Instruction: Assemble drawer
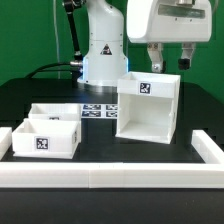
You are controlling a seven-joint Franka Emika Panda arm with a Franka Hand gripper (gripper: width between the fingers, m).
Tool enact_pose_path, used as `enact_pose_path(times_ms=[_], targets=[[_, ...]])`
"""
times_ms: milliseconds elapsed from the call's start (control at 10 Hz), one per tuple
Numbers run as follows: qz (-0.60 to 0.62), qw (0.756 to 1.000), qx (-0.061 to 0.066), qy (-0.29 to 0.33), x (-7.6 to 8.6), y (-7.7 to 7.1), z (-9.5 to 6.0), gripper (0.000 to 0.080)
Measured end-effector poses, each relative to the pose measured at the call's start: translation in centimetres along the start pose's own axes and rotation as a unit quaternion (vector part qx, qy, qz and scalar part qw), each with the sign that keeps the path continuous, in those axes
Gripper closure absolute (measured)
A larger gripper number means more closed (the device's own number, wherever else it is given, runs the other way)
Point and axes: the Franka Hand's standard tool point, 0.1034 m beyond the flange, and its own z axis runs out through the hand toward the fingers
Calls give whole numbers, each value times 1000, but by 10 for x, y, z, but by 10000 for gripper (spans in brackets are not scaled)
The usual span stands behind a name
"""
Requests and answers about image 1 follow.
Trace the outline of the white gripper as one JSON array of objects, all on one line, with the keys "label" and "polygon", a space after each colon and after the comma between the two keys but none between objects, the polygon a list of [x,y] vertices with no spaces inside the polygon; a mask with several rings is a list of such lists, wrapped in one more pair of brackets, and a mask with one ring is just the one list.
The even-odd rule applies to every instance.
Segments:
[{"label": "white gripper", "polygon": [[164,73],[166,69],[162,43],[183,43],[178,67],[188,70],[196,44],[184,42],[210,39],[211,4],[209,0],[128,0],[126,28],[132,43],[149,43],[153,73]]}]

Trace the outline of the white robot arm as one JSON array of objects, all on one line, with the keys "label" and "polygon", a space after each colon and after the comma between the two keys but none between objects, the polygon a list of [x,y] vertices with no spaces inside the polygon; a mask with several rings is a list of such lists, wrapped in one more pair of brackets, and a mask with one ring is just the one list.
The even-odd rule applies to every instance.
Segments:
[{"label": "white robot arm", "polygon": [[106,0],[86,0],[89,19],[89,51],[83,59],[83,74],[78,79],[91,87],[115,87],[128,71],[123,53],[123,37],[132,43],[145,43],[152,71],[165,70],[164,43],[180,43],[179,67],[191,66],[195,44],[207,42],[212,32],[209,0],[128,0],[127,14]]}]

